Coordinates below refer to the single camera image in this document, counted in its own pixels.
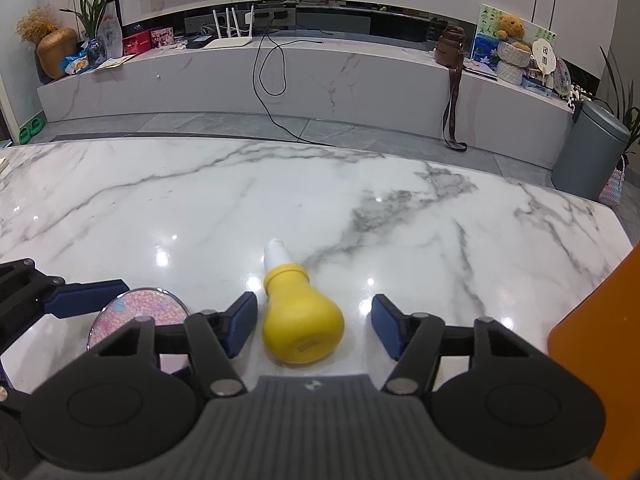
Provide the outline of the pink round compact mirror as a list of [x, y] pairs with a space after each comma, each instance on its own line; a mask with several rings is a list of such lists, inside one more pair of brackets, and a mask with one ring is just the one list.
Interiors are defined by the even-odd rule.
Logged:
[[[102, 340], [117, 332], [136, 318], [152, 318], [156, 326], [182, 324], [189, 311], [183, 302], [168, 290], [142, 287], [128, 290], [112, 300], [96, 316], [89, 330], [87, 351]], [[137, 337], [126, 339], [111, 346], [101, 356], [135, 356]], [[185, 354], [161, 354], [160, 369], [164, 373], [175, 373], [186, 367]]]

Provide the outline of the yellow bulb squeeze bottle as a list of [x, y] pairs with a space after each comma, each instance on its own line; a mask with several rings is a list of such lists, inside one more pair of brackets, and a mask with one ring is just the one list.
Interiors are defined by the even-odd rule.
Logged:
[[312, 286], [305, 268], [277, 238], [265, 246], [264, 267], [267, 310], [262, 340], [266, 349], [286, 365], [325, 359], [344, 336], [341, 308]]

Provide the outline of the orange cardboard storage box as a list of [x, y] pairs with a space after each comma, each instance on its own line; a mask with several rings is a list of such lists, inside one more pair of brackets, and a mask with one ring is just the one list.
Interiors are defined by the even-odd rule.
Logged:
[[605, 430], [591, 457], [610, 479], [639, 477], [639, 249], [550, 332], [548, 353], [594, 390]]

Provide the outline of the woven pastel basket bag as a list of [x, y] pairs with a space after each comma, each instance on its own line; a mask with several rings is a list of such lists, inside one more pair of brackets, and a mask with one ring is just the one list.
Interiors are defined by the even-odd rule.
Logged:
[[625, 170], [625, 156], [622, 156], [599, 195], [599, 202], [601, 204], [605, 204], [611, 208], [615, 208], [620, 204], [625, 182]]

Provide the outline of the white marble tv console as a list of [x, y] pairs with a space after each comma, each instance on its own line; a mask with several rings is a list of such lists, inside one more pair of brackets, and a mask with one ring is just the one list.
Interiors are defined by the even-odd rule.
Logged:
[[[153, 50], [38, 90], [52, 122], [151, 113], [238, 113], [349, 122], [438, 138], [449, 72], [424, 51], [330, 38]], [[550, 168], [572, 125], [558, 99], [465, 73], [456, 137]]]

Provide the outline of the red gift box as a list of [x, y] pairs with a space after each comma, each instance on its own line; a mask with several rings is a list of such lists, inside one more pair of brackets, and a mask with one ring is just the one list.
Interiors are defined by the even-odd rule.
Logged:
[[122, 40], [122, 53], [124, 55], [140, 55], [152, 49], [150, 33], [136, 32]]

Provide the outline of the grey pedal trash bin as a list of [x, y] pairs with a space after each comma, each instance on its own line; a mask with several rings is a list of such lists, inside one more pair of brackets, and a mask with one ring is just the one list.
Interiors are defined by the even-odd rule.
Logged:
[[557, 190], [597, 200], [623, 156], [630, 132], [597, 102], [583, 102], [551, 173]]

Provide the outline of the gold vase with dried flowers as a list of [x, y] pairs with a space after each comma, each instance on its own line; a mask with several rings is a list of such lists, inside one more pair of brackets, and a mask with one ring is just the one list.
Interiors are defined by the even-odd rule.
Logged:
[[65, 75], [62, 62], [76, 53], [75, 29], [58, 26], [48, 6], [36, 6], [18, 20], [15, 31], [35, 48], [40, 67], [49, 78], [58, 80]]

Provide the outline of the left potted grass plant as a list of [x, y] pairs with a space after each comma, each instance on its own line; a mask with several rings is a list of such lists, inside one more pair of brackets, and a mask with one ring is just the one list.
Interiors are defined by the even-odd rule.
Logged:
[[62, 13], [72, 14], [81, 24], [84, 33], [84, 49], [93, 61], [104, 62], [107, 59], [105, 40], [99, 34], [104, 20], [107, 3], [110, 0], [77, 0], [71, 8], [61, 9]]

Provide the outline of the white wifi router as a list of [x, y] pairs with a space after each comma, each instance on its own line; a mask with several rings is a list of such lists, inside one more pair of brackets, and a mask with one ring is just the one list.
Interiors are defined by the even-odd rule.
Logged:
[[234, 6], [227, 6], [222, 18], [218, 16], [217, 11], [213, 12], [213, 18], [214, 38], [206, 44], [205, 50], [245, 47], [254, 39], [254, 6], [243, 16], [240, 16], [240, 12]]

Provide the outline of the green illustrated poster board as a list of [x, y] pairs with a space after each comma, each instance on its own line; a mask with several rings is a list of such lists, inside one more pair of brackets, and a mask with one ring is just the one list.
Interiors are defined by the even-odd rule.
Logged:
[[547, 40], [552, 47], [556, 43], [556, 33], [520, 18], [518, 15], [482, 4], [477, 20], [475, 37], [472, 42], [471, 58], [496, 70], [500, 42], [526, 44], [531, 47], [537, 39]]

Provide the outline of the round paper fan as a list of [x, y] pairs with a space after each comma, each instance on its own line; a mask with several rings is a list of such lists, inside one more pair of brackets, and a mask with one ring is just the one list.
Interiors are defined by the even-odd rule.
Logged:
[[537, 78], [546, 86], [548, 78], [553, 75], [556, 69], [556, 56], [548, 40], [538, 38], [533, 42], [532, 58]]

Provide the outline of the long-leaf potted plant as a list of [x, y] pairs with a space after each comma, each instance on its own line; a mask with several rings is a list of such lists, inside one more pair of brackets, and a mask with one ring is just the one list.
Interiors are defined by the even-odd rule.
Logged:
[[599, 84], [599, 100], [605, 102], [608, 110], [626, 127], [629, 139], [623, 150], [622, 159], [616, 168], [622, 170], [628, 165], [629, 156], [637, 154], [634, 148], [639, 143], [639, 105], [634, 102], [636, 88], [634, 80], [624, 81], [620, 66], [612, 50], [600, 48], [604, 69]]

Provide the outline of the teddy bear plush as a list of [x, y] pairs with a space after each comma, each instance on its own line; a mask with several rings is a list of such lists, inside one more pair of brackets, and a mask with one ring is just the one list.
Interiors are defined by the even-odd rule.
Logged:
[[524, 22], [514, 14], [503, 13], [498, 17], [496, 37], [500, 41], [512, 44], [514, 48], [532, 52], [529, 45], [524, 42]]

